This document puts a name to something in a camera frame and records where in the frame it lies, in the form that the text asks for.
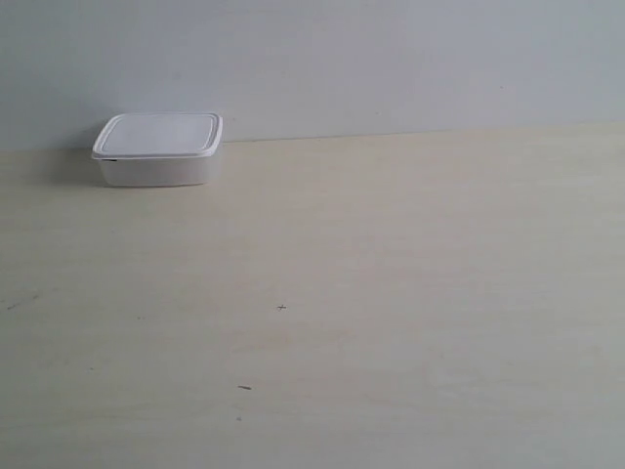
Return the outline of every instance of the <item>plastic food container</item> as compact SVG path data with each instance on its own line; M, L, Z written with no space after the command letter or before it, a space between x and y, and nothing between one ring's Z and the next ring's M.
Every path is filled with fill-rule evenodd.
M212 113L121 114L108 121L92 156L112 186L204 184L219 174L222 129Z

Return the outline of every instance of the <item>light wood tabletop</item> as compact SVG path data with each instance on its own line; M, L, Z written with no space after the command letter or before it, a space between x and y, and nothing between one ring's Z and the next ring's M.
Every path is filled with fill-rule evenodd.
M0 467L625 461L625 124L0 154Z

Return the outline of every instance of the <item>wall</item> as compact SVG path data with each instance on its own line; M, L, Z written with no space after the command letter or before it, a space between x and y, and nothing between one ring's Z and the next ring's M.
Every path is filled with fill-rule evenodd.
M117 112L229 140L625 119L622 0L7 0L0 149Z

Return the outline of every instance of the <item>lid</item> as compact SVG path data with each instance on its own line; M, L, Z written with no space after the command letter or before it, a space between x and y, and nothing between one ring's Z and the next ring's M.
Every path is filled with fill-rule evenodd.
M222 118L199 112L121 114L94 145L96 159L210 156L222 137Z

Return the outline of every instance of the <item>wooden table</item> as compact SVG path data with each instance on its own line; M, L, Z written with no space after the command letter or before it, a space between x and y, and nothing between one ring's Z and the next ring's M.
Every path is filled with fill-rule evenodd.
M623 465L625 124L225 150L0 155L0 467Z

